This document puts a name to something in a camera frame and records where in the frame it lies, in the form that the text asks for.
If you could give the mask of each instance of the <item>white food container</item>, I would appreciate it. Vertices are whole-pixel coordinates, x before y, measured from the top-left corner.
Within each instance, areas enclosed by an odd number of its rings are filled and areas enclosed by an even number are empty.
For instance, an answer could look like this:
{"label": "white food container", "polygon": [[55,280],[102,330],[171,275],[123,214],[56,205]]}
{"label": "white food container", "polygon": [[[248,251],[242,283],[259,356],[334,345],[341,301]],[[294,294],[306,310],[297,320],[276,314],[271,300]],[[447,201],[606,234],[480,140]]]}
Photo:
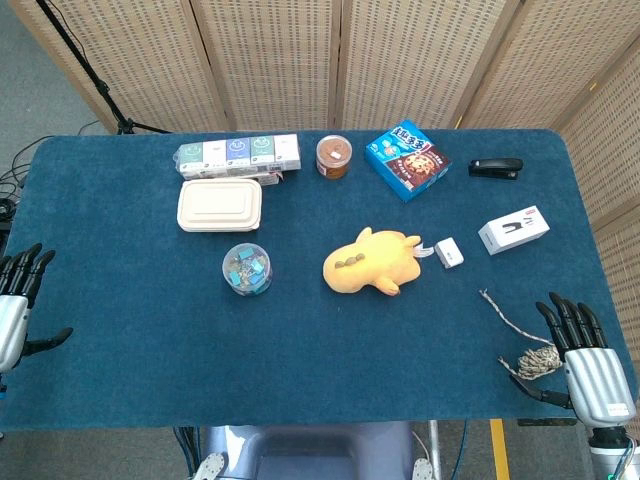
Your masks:
{"label": "white food container", "polygon": [[260,225],[262,189],[241,178],[210,178],[182,184],[178,225],[186,232],[248,232]]}

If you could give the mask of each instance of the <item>pocket tissue pack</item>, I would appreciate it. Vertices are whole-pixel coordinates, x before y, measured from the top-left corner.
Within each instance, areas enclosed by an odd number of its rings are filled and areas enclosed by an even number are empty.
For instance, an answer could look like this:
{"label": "pocket tissue pack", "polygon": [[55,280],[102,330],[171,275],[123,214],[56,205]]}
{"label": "pocket tissue pack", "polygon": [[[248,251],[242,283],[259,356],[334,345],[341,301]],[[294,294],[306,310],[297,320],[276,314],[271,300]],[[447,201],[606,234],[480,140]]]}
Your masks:
{"label": "pocket tissue pack", "polygon": [[278,172],[300,169],[295,133],[187,143],[173,159],[185,180],[251,177],[270,185],[278,183]]}

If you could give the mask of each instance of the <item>black stapler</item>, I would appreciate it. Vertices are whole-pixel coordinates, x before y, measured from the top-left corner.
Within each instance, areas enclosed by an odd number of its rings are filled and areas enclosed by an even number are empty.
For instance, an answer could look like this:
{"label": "black stapler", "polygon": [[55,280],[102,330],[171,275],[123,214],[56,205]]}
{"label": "black stapler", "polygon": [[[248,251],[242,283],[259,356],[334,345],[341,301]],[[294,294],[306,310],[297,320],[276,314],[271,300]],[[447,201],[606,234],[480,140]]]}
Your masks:
{"label": "black stapler", "polygon": [[518,172],[522,170],[523,162],[519,158],[487,158],[484,160],[471,160],[469,162],[469,175],[472,177],[503,178],[515,180]]}

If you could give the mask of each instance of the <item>yellow floor stripe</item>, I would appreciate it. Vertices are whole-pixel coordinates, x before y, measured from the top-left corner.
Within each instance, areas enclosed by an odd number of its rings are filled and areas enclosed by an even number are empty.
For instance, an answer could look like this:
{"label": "yellow floor stripe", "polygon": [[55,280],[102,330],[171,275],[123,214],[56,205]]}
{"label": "yellow floor stripe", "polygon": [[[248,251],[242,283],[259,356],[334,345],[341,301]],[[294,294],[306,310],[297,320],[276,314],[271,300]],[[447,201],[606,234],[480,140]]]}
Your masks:
{"label": "yellow floor stripe", "polygon": [[493,460],[496,464],[496,480],[509,480],[509,462],[507,460],[507,446],[504,441],[502,420],[492,418],[489,424],[491,425]]}

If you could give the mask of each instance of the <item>black tripod stand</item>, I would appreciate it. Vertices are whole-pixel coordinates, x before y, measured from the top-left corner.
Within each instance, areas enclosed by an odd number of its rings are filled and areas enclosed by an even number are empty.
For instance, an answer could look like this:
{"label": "black tripod stand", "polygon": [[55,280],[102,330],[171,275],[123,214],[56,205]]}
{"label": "black tripod stand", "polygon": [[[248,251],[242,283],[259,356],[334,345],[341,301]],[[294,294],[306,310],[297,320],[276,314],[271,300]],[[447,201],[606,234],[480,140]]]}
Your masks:
{"label": "black tripod stand", "polygon": [[58,17],[56,17],[55,14],[51,11],[51,8],[49,8],[47,0],[36,0],[36,3],[47,16],[58,34],[60,34],[60,37],[62,37],[64,43],[67,44],[67,47],[69,47],[69,50],[71,50],[71,53],[73,53],[74,57],[76,57],[76,60],[78,60],[84,71],[87,72],[87,75],[95,85],[98,93],[102,96],[102,98],[104,98],[104,101],[107,102],[107,105],[109,105],[111,112],[118,120],[118,135],[123,133],[135,133],[133,131],[134,128],[142,128],[144,130],[149,130],[150,132],[156,133],[170,133],[160,128],[151,127],[143,123],[135,122],[131,118],[125,118],[122,111],[118,108],[118,105],[116,105],[116,103],[113,101],[113,98],[111,98],[111,95],[109,95],[109,86],[103,80],[101,80],[100,77],[98,77],[98,74],[95,72],[91,64],[87,61],[86,57],[80,52],[80,50],[78,50],[78,47],[73,42],[71,37],[69,37],[69,34],[58,20]]}

